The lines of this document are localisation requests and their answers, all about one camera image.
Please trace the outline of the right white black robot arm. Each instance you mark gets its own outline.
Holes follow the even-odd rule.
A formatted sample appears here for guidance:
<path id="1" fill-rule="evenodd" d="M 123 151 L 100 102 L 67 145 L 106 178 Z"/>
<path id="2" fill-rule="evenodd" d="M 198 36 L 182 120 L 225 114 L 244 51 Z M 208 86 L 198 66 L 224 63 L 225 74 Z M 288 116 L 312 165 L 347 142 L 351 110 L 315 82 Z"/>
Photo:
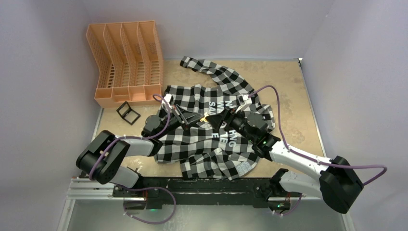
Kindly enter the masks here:
<path id="1" fill-rule="evenodd" d="M 206 120 L 216 131 L 224 125 L 225 130 L 239 133 L 259 157 L 298 170 L 295 173 L 281 168 L 275 173 L 269 180 L 274 195 L 306 194 L 320 198 L 334 211 L 346 214 L 364 188 L 346 159 L 314 156 L 286 146 L 282 139 L 269 132 L 268 124 L 260 114 L 244 116 L 233 109 L 225 109 L 219 114 L 208 115 Z"/>

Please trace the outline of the black white plaid shirt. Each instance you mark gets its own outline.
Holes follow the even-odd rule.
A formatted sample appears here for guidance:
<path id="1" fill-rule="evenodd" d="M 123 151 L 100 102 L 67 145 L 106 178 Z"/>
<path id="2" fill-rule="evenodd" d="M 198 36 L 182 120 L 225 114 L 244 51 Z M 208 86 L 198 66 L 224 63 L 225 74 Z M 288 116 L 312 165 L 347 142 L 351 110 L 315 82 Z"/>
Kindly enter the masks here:
<path id="1" fill-rule="evenodd" d="M 239 106 L 239 98 L 251 95 L 251 104 L 244 110 L 260 114 L 268 125 L 275 128 L 272 107 L 262 104 L 254 88 L 235 70 L 209 60 L 182 58 L 180 65 L 195 72 L 209 75 L 216 87 L 200 84 L 184 87 L 169 85 L 165 94 L 172 96 L 171 104 L 205 116 L 221 113 L 226 108 Z M 252 144 L 235 130 L 214 129 L 207 122 L 198 122 L 188 130 L 177 127 L 160 137 L 162 147 L 154 155 L 157 163 L 179 162 L 186 179 L 229 179 L 246 175 L 259 161 Z"/>

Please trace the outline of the orange plastic file organizer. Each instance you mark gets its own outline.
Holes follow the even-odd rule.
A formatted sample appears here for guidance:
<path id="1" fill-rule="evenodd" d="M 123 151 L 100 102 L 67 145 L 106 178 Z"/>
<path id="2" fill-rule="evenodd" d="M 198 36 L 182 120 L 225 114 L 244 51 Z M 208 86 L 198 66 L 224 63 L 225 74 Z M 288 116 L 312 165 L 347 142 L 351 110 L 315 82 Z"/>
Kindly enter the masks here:
<path id="1" fill-rule="evenodd" d="M 102 108 L 157 103 L 164 59 L 155 21 L 90 24 L 86 39 L 99 69 L 94 99 Z"/>

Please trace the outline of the black aluminium mounting rail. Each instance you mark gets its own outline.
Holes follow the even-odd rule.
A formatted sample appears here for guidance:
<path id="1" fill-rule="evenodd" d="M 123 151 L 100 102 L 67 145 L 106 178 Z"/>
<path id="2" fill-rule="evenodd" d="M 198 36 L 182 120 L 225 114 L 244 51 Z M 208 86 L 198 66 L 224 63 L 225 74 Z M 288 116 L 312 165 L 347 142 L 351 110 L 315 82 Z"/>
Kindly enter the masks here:
<path id="1" fill-rule="evenodd" d="M 249 205 L 253 208 L 286 210 L 299 197 L 298 192 L 284 192 L 272 186 L 268 178 L 183 180 L 179 177 L 145 177 L 132 192 L 113 183 L 100 184 L 87 178 L 73 178 L 68 198 L 77 200 L 122 201 L 128 210 L 162 209 L 177 205 Z"/>

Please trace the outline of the small black frame stand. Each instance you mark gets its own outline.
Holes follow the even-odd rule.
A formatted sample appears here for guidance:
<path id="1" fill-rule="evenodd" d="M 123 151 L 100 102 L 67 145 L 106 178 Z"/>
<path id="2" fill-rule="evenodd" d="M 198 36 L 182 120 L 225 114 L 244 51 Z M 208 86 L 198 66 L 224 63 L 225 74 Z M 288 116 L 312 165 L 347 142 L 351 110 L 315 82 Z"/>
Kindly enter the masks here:
<path id="1" fill-rule="evenodd" d="M 130 104 L 125 101 L 117 109 L 116 112 L 128 124 L 133 125 L 141 115 L 131 108 Z"/>

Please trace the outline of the gold glitter brooch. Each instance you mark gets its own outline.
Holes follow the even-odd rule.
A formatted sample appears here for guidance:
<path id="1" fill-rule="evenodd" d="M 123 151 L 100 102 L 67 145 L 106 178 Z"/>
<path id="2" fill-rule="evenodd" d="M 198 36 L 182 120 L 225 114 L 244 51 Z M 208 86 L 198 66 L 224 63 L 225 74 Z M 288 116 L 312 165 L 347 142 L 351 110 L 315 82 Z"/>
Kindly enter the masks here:
<path id="1" fill-rule="evenodd" d="M 207 117 L 207 115 L 204 115 L 204 116 L 200 119 L 200 121 L 203 122 L 203 123 L 208 123 L 206 117 Z"/>

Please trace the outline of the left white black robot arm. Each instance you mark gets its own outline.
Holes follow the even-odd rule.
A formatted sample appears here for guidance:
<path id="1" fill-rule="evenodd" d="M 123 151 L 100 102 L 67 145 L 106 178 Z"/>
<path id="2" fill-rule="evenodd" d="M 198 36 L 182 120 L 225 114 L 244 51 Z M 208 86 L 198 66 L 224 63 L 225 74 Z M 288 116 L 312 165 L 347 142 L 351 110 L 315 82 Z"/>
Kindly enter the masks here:
<path id="1" fill-rule="evenodd" d="M 76 167 L 100 184 L 122 185 L 130 196 L 137 197 L 143 192 L 143 183 L 139 181 L 142 176 L 121 165 L 126 155 L 154 156 L 164 145 L 161 137 L 177 128 L 188 130 L 203 117 L 204 114 L 173 105 L 170 114 L 164 118 L 149 116 L 141 137 L 116 137 L 104 130 L 79 155 Z"/>

